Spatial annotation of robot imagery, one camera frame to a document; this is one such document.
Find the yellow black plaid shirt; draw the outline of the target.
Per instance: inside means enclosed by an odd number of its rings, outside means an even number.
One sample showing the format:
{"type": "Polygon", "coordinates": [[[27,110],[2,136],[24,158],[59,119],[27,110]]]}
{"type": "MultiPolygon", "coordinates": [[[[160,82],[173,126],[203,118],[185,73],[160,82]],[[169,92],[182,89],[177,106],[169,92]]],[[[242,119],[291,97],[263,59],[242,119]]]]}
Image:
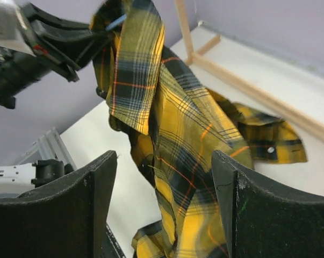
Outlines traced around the yellow black plaid shirt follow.
{"type": "Polygon", "coordinates": [[[248,168],[255,160],[301,163],[303,143],[283,119],[207,89],[164,44],[152,1],[107,1],[90,27],[122,15],[113,41],[94,59],[97,94],[113,130],[128,135],[138,170],[154,187],[161,219],[137,231],[135,257],[227,257],[211,172],[221,150],[248,168]]]}

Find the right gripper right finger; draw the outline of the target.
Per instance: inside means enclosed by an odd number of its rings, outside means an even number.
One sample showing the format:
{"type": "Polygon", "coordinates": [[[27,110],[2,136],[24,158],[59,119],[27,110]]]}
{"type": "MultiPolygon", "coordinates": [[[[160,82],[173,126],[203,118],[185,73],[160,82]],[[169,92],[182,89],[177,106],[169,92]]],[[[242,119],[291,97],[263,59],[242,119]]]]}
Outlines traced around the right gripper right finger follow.
{"type": "Polygon", "coordinates": [[[324,196],[281,184],[219,150],[212,174],[230,257],[324,257],[324,196]]]}

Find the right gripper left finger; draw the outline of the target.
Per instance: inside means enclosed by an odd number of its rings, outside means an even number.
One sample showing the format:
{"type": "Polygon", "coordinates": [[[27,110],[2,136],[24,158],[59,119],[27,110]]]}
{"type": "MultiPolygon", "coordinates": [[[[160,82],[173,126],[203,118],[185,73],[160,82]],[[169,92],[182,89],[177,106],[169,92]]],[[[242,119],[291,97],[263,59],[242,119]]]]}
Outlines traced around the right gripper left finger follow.
{"type": "Polygon", "coordinates": [[[117,154],[0,198],[0,257],[116,257],[106,233],[117,154]]]}

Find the blue wire hanger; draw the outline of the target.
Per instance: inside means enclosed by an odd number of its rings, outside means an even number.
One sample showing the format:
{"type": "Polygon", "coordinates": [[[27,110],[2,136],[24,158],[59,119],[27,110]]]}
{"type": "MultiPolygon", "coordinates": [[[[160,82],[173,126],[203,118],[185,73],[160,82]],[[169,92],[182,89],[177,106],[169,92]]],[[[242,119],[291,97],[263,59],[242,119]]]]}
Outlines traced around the blue wire hanger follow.
{"type": "Polygon", "coordinates": [[[113,22],[111,22],[106,28],[106,31],[111,31],[112,29],[116,28],[117,26],[121,25],[127,18],[127,15],[124,14],[122,16],[120,16],[119,18],[117,18],[116,20],[114,20],[113,22]]]}

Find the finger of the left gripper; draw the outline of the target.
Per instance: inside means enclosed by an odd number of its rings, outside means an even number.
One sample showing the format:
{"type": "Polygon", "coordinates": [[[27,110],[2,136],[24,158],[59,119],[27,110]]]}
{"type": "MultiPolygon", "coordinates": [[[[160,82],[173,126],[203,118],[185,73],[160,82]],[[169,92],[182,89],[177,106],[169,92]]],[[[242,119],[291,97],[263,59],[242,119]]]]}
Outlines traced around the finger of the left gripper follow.
{"type": "Polygon", "coordinates": [[[74,43],[98,40],[113,40],[113,33],[106,29],[91,30],[89,24],[62,19],[38,8],[32,3],[21,6],[21,11],[28,21],[30,29],[27,38],[31,42],[74,43]]]}
{"type": "Polygon", "coordinates": [[[109,31],[92,31],[87,27],[53,27],[33,24],[36,44],[33,50],[46,59],[47,67],[69,82],[78,80],[77,71],[94,59],[111,40],[109,31]]]}

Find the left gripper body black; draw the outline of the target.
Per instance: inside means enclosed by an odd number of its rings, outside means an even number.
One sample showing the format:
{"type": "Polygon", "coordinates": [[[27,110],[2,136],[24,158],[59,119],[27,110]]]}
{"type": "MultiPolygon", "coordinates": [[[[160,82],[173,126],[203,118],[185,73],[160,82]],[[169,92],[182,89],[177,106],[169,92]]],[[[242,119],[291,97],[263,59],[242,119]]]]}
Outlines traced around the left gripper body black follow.
{"type": "Polygon", "coordinates": [[[51,71],[70,81],[70,67],[42,51],[37,56],[0,49],[0,106],[16,108],[15,95],[51,71]]]}

